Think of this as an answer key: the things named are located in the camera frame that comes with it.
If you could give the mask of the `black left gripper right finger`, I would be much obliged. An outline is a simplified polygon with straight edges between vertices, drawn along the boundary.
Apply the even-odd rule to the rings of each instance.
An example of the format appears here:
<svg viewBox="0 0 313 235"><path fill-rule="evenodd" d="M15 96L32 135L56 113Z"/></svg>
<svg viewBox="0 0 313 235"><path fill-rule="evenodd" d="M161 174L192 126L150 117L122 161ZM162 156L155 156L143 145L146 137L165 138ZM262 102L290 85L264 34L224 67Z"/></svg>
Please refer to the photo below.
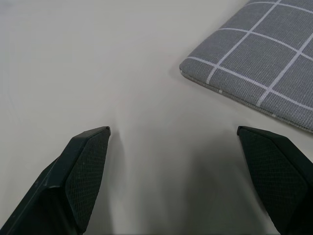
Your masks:
<svg viewBox="0 0 313 235"><path fill-rule="evenodd" d="M281 235L313 235L313 162L288 138L239 126L255 191Z"/></svg>

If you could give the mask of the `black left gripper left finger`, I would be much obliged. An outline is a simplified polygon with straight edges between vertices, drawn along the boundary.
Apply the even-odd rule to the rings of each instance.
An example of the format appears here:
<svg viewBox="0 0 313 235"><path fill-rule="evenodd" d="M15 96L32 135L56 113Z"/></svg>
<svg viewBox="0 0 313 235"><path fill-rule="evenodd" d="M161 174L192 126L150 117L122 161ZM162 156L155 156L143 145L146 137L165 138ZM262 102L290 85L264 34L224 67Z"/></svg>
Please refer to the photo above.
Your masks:
<svg viewBox="0 0 313 235"><path fill-rule="evenodd" d="M74 136L38 176L0 235L82 235L98 196L111 130Z"/></svg>

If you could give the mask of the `grey checked cloth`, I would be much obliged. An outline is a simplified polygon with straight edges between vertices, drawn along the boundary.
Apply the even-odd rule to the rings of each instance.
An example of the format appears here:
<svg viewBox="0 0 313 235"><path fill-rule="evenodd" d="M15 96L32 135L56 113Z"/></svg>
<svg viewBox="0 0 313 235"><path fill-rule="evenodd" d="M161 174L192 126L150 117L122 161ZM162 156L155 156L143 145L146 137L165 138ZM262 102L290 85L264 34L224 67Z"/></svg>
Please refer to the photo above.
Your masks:
<svg viewBox="0 0 313 235"><path fill-rule="evenodd" d="M201 86L313 132L313 0L249 0L179 70Z"/></svg>

